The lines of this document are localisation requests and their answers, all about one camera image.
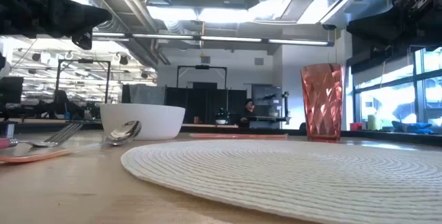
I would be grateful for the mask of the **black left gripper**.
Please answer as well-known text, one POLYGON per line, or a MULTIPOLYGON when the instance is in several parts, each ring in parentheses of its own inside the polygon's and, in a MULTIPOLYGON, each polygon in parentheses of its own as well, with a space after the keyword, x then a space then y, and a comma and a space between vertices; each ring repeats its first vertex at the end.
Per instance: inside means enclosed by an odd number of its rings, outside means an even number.
POLYGON ((1 0, 1 35, 71 37, 83 50, 92 48, 93 28, 112 18, 108 10, 71 0, 1 0), (61 27, 53 22, 56 14, 50 7, 52 1, 64 7, 61 27))

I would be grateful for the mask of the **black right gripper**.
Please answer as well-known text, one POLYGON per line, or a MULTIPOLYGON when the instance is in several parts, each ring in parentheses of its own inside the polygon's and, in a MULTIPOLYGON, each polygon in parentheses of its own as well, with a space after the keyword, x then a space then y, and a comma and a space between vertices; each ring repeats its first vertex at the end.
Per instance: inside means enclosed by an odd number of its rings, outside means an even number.
POLYGON ((441 45, 441 0, 392 0, 393 8, 352 20, 346 31, 376 44, 441 45))

